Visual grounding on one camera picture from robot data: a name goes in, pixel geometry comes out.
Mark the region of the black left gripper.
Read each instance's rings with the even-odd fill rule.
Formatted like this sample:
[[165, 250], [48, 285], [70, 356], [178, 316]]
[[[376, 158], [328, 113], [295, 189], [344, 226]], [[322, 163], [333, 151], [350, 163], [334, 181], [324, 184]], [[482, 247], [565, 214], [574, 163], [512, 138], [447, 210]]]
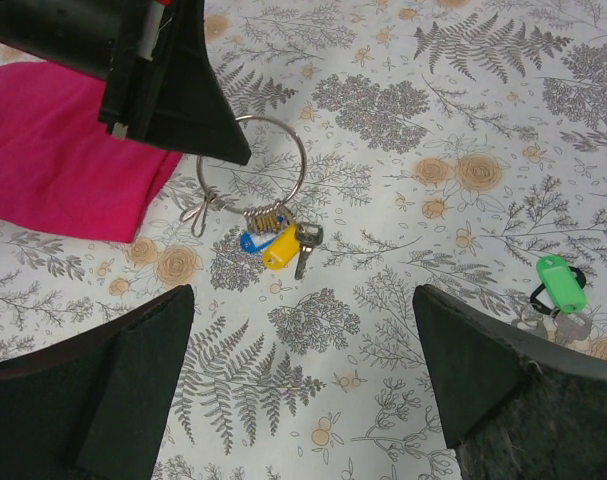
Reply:
[[0, 1], [0, 43], [102, 81], [97, 117], [116, 138], [249, 161], [202, 1]]

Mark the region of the blue key tag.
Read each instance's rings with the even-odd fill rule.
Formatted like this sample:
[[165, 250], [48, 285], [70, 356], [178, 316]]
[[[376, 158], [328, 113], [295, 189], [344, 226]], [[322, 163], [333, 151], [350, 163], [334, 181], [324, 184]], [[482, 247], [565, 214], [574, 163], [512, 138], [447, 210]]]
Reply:
[[266, 249], [276, 237], [276, 233], [254, 234], [245, 231], [239, 237], [239, 245], [245, 253], [257, 254]]

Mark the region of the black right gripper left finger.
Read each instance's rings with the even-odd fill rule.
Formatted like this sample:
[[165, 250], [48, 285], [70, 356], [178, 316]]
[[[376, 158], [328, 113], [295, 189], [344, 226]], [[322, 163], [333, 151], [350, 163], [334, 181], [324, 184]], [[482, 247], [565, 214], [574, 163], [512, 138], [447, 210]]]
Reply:
[[0, 362], [0, 479], [149, 479], [194, 319], [176, 287]]

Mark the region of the yellow key tag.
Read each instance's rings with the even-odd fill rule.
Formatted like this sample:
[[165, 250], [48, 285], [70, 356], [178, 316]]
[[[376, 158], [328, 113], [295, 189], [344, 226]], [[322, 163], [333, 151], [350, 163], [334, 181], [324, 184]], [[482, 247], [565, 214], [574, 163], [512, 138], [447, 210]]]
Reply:
[[296, 229], [295, 224], [288, 226], [266, 247], [262, 254], [262, 263], [266, 269], [285, 268], [299, 252]]

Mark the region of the silver key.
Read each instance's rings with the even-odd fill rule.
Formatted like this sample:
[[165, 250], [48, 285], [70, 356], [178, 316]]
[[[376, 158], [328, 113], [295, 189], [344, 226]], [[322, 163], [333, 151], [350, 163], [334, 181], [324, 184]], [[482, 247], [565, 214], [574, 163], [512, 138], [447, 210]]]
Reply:
[[324, 238], [323, 227], [319, 224], [301, 222], [296, 225], [295, 239], [299, 243], [299, 257], [295, 270], [295, 279], [302, 280], [309, 256], [319, 247]]

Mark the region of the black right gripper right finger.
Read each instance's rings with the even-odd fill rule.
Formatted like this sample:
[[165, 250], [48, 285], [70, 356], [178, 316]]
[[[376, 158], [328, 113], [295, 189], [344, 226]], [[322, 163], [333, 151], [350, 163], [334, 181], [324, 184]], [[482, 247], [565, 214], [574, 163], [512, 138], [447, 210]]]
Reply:
[[465, 479], [607, 479], [607, 361], [432, 285], [412, 305], [446, 446]]

